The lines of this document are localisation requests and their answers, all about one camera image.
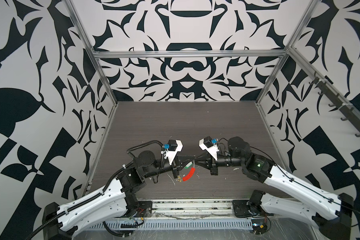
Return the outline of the green key tag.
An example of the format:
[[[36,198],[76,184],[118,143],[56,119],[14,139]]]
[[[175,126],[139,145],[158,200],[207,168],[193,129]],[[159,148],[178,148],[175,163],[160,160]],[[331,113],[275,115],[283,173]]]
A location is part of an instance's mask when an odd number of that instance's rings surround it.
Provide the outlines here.
[[[186,166],[185,166],[185,169],[188,169],[188,168],[190,168],[190,167],[192,167],[193,166],[193,162],[189,162]]]

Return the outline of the red key tag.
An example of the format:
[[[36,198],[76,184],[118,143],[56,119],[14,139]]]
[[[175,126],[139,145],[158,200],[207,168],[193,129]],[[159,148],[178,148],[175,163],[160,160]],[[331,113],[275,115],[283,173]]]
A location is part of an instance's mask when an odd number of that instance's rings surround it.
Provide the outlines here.
[[[189,171],[189,173],[182,178],[183,182],[188,181],[194,175],[195,171],[196,171],[196,169],[194,167],[192,167],[191,170]]]

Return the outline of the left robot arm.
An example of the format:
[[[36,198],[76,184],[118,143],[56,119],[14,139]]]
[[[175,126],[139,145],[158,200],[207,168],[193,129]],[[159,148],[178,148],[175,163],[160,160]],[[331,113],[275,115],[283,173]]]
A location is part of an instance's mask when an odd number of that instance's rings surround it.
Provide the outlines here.
[[[27,239],[43,232],[45,240],[72,240],[96,224],[112,218],[132,217],[140,206],[135,194],[146,186],[145,178],[169,171],[177,174],[194,160],[193,156],[177,156],[172,164],[162,164],[152,151],[143,151],[91,194],[68,204],[49,204],[42,225]]]

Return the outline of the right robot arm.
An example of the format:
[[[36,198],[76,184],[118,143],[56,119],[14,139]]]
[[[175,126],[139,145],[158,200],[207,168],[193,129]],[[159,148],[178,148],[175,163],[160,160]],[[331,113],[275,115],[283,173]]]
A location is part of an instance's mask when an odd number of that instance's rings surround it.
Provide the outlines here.
[[[249,143],[240,137],[228,140],[228,153],[219,153],[219,141],[206,137],[199,147],[207,151],[197,163],[217,175],[219,167],[241,167],[248,178],[283,191],[294,200],[282,200],[262,191],[254,191],[249,209],[265,214],[282,215],[304,222],[319,230],[330,240],[351,237],[354,199],[348,194],[336,195],[294,176],[273,160],[255,154]]]

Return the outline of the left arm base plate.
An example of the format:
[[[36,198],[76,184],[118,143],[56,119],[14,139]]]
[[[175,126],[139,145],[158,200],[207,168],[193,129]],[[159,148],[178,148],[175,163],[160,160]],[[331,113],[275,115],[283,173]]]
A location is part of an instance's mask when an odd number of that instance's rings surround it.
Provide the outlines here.
[[[127,212],[123,215],[123,217],[145,217],[152,213],[152,207],[152,201],[138,201],[127,204]]]

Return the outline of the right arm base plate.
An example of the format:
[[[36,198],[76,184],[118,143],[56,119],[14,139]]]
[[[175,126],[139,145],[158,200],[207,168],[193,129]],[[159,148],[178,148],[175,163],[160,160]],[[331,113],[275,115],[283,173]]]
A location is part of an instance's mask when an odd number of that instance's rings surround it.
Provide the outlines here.
[[[232,205],[234,215],[237,218],[249,218],[259,215],[257,210],[251,209],[248,200],[233,200]]]

